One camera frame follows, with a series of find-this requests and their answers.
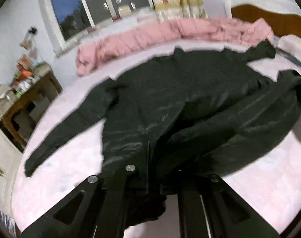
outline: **black jacket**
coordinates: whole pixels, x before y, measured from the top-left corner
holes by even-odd
[[[103,173],[147,152],[158,178],[181,167],[236,171],[278,145],[300,116],[297,72],[282,71],[273,82],[247,66],[274,57],[267,40],[245,53],[177,48],[107,79],[31,154],[25,174],[104,117]]]

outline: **brown headboard panel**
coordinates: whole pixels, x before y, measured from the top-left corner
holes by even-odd
[[[269,12],[250,4],[233,7],[231,12],[233,18],[243,21],[254,22],[264,18],[279,37],[294,34],[301,38],[301,17],[298,15]]]

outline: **wall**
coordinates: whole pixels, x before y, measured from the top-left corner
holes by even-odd
[[[203,1],[210,17],[225,16],[223,0]],[[38,0],[7,0],[0,10],[0,83],[11,81],[16,70],[16,61],[22,53],[26,53],[19,44],[31,26],[38,29],[35,41],[39,61],[46,60],[53,67],[54,74],[63,87],[73,83],[78,78],[75,66],[76,49],[59,59],[55,57]]]

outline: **cabinet door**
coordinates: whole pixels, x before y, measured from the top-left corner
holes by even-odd
[[[0,130],[0,211],[6,215],[12,215],[12,187],[21,158],[21,152]]]

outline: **wooden table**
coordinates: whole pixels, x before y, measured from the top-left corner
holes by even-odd
[[[40,97],[40,89],[44,86],[48,85],[48,83],[52,83],[55,87],[58,94],[62,91],[61,85],[59,84],[58,80],[55,78],[51,68],[48,69],[40,68],[38,69],[39,75],[41,78],[29,88],[25,93],[18,98],[15,103],[10,107],[10,109],[3,115],[0,125],[5,127],[10,134],[17,140],[22,146],[26,146],[26,141],[19,135],[19,133],[15,130],[12,124],[12,118],[19,110],[27,106],[34,100],[37,100]]]

